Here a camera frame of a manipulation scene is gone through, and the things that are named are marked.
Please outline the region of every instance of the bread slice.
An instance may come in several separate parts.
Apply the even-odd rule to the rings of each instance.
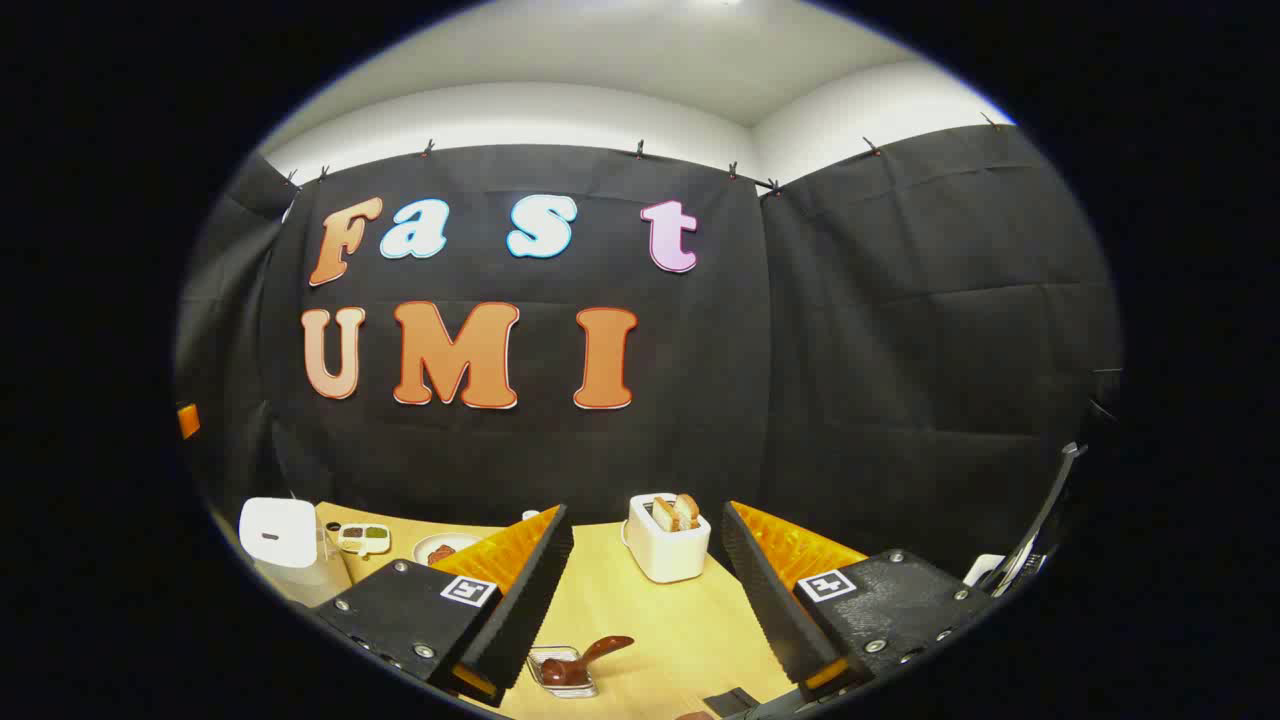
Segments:
[[[676,509],[660,497],[653,498],[653,519],[658,523],[659,528],[668,533],[680,529],[680,516],[676,515]]]
[[[680,518],[680,529],[691,530],[698,527],[698,503],[692,497],[681,493],[676,497],[676,515]]]

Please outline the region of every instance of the black fabric backdrop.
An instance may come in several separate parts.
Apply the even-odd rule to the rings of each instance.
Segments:
[[[192,260],[179,400],[205,423],[195,474],[234,523],[253,495],[407,518],[509,524],[570,506],[625,515],[627,497],[728,498],[864,552],[909,547],[954,574],[1011,546],[1043,498],[1093,387],[1119,368],[1106,265],[1085,218],[1016,128],[959,128],[858,156],[756,199],[750,181],[678,160],[563,146],[433,151],[293,188],[261,159],[233,184]],[[531,193],[579,208],[552,259],[513,258],[511,208]],[[343,277],[311,288],[324,218],[383,199]],[[379,252],[392,215],[449,204],[429,259]],[[640,209],[678,200],[698,266],[660,270]],[[520,309],[515,409],[398,404],[396,305],[440,307],[456,337],[479,302]],[[360,384],[310,386],[300,316],[361,306]],[[572,402],[579,310],[617,306],[626,386],[613,411]],[[339,368],[330,322],[326,361]],[[712,552],[727,564],[718,528]]]
[[[763,506],[964,577],[1005,553],[1121,366],[1101,247],[1012,127],[881,147],[763,200],[773,379]]]
[[[511,209],[531,193],[577,204],[572,240],[549,259],[506,246]],[[383,199],[340,278],[311,288],[324,218]],[[392,215],[435,197],[449,205],[447,245],[429,259],[379,252]],[[698,219],[684,246],[698,265],[682,274],[649,256],[645,206],[678,200]],[[273,436],[298,497],[410,518],[509,524],[558,502],[572,523],[616,521],[643,492],[689,492],[709,509],[759,497],[768,411],[769,299],[754,187],[690,163],[609,150],[493,146],[371,163],[308,183],[266,266],[259,351]],[[433,398],[397,402],[406,301],[435,302],[452,337],[479,302],[520,309],[508,373],[518,404],[476,410]],[[360,384],[347,400],[321,397],[303,366],[300,315],[361,306]],[[621,410],[573,405],[593,306],[627,309]],[[340,366],[330,324],[326,360]]]

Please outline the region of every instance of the white container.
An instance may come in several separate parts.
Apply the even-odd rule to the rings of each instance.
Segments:
[[[627,521],[622,525],[622,542],[631,548],[645,577],[655,583],[675,583],[703,574],[712,524],[703,515],[692,530],[668,533],[653,519],[653,498],[676,501],[676,493],[655,492],[631,498]]]
[[[351,587],[315,505],[305,500],[251,497],[241,509],[241,546],[253,566],[289,600],[316,607]]]

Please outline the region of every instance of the ceiling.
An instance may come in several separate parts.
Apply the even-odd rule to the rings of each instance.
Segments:
[[[635,92],[754,127],[851,72],[918,55],[796,0],[498,0],[417,32],[312,97],[260,149],[366,105],[485,82]]]

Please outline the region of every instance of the white wall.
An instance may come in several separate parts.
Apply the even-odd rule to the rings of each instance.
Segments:
[[[773,111],[753,129],[764,179],[780,183],[870,147],[992,122],[1012,123],[998,108],[932,63],[911,60],[852,73]]]
[[[579,145],[635,150],[710,167],[737,161],[762,173],[751,133],[684,105],[600,87],[484,83],[433,90],[369,105],[319,126],[266,154],[296,184],[383,158],[474,145]]]
[[[436,149],[579,145],[632,150],[787,183],[876,145],[993,122],[996,106],[936,65],[911,60],[851,73],[790,102],[755,128],[645,95],[581,85],[512,82],[433,90],[369,105],[266,154],[302,184],[320,174]]]

